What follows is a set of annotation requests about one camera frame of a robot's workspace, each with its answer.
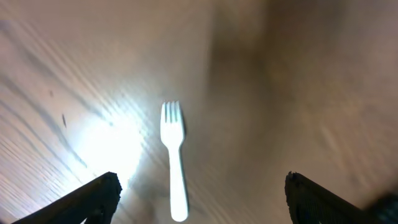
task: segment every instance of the black object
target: black object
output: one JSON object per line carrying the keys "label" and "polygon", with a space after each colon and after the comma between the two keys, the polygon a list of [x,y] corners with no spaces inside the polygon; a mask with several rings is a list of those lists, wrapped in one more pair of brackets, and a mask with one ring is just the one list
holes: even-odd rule
{"label": "black object", "polygon": [[109,224],[120,199],[118,176],[107,172],[15,224]]}
{"label": "black object", "polygon": [[287,175],[285,193],[293,224],[382,223],[298,173]]}

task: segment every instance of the wooden table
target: wooden table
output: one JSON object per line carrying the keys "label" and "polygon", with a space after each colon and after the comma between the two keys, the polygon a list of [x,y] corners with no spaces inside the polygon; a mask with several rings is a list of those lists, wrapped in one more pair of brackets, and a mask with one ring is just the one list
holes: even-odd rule
{"label": "wooden table", "polygon": [[364,207],[398,180],[397,20],[393,0],[0,0],[0,218],[113,171],[115,223],[173,223],[165,100],[186,223],[290,223],[290,170]]}

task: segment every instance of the fork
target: fork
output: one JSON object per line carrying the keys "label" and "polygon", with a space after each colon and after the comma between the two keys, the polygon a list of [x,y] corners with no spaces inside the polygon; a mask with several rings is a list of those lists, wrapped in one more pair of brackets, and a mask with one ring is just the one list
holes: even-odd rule
{"label": "fork", "polygon": [[160,117],[160,139],[169,150],[170,207],[172,218],[177,222],[182,222],[188,217],[188,200],[180,157],[184,136],[180,103],[178,101],[163,103]]}

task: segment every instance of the wood grain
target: wood grain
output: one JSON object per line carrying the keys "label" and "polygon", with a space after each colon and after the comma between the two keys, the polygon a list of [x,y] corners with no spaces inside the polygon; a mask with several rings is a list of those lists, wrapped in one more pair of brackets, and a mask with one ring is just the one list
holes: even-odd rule
{"label": "wood grain", "polygon": [[397,183],[397,12],[0,0],[0,219],[112,171],[124,188],[114,223],[173,223],[165,100],[187,124],[187,223],[290,223],[290,170],[366,206]]}

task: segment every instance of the plastic fork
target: plastic fork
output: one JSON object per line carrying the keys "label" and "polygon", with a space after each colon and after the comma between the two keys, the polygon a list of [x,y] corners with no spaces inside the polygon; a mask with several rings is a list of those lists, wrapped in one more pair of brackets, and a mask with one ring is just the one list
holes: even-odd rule
{"label": "plastic fork", "polygon": [[180,103],[178,101],[163,103],[160,117],[160,138],[169,150],[170,207],[172,218],[177,222],[182,222],[188,217],[188,200],[180,157],[184,136]]}

